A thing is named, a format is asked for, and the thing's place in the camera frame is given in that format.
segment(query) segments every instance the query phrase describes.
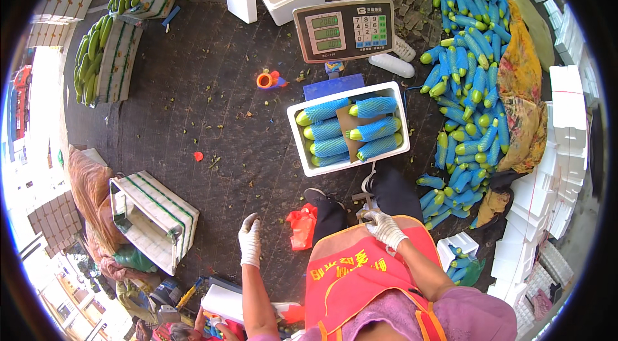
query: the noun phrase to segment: digital scale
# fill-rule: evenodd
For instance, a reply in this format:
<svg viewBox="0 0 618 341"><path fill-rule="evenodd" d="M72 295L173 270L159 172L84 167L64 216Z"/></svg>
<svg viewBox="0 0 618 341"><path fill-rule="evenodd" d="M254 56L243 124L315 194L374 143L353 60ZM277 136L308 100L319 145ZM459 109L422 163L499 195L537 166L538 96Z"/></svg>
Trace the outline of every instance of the digital scale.
<svg viewBox="0 0 618 341"><path fill-rule="evenodd" d="M391 0L349 0L294 9L308 64L358 59L393 50Z"/></svg>

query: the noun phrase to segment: purple shirt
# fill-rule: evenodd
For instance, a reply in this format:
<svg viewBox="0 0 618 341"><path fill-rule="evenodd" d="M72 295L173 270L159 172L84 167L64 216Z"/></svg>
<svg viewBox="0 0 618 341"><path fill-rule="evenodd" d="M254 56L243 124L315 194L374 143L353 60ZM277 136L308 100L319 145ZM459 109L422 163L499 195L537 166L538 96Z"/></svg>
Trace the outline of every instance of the purple shirt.
<svg viewBox="0 0 618 341"><path fill-rule="evenodd" d="M385 321L411 341L423 335L414 312L416 305L405 294L390 289L369 303L342 330L344 340L353 340L372 321ZM473 287L454 287L434 302L433 311L448 341L514 340L517 336L515 312L506 302L483 294ZM308 329L302 341L319 341L317 326ZM274 336L251 337L250 341L278 341Z"/></svg>

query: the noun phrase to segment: cardboard sheet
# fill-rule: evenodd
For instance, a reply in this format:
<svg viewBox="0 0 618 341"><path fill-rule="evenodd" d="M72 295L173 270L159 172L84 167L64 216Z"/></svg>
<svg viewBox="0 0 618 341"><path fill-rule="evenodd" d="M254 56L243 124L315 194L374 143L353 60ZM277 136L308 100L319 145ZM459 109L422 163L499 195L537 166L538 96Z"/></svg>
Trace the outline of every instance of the cardboard sheet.
<svg viewBox="0 0 618 341"><path fill-rule="evenodd" d="M356 117L354 115L350 115L348 111L352 107L353 104L337 109L337 120L339 120L339 125L341 126L341 133L344 136L345 144L348 146L348 152L350 152L350 163L358 160L356 154L358 153L360 147L367 143L358 142L356 140L352 140L351 138L347 138L345 136L345 131L356 129L361 125L371 124L374 121L378 121L386 117L386 114L380 114L376 117L372 117L371 119L362 119Z"/></svg>

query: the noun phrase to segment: dark floor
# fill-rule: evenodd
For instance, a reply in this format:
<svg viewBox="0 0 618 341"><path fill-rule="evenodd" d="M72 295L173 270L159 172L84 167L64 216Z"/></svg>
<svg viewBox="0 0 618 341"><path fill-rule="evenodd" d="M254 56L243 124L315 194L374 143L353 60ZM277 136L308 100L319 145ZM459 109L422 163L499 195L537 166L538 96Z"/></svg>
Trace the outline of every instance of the dark floor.
<svg viewBox="0 0 618 341"><path fill-rule="evenodd" d="M92 6L106 1L94 0ZM433 46L441 24L434 22L431 10L429 16L416 17L425 12L427 2L395 2L398 7L410 3L410 12L416 13L414 18L400 16L397 32L418 53ZM123 103L100 104L96 109L76 104L73 59L67 58L69 142L95 147L116 172L148 171L200 211L194 245L176 274L187 286L199 275L209 274L240 283L237 231L244 217L258 212L264 222L261 273L267 292L274 301L303 302L310 252L291 251L289 224L278 219L304 204L299 198L307 187L321 188L352 211L358 210L351 195L360 192L370 166L313 178L294 167L298 153L286 108L303 101L302 85L328 77L323 66L303 61L293 23L276 26L263 6L258 7L258 21L246 24L219 3L178 0L177 4L181 11L171 21L169 33L161 20L143 22L129 98ZM69 56L103 14L89 14L79 23ZM369 65L366 59L353 60L347 63L345 75L362 73L366 85L393 80L404 86L421 85L429 68L418 59L413 65L417 74L402 79ZM290 84L274 91L258 90L255 78L263 68L280 71ZM308 69L307 80L297 83L299 72ZM440 174L432 163L444 117L428 95L417 90L408 93L407 115L410 128L415 129L412 149L390 160L413 182L424 172ZM248 111L252 117L245 117ZM194 152L204 153L205 160L196 162ZM221 156L220 162L210 168L209 159L215 156ZM417 187L419 194L428 190ZM475 287L486 291L494 280L490 277L494 246L502 237L505 220L470 231L467 227L477 209L468 219L449 217L431 233L438 241L465 230L480 244L477 256L487 263ZM197 306L197 301L193 299L189 306Z"/></svg>

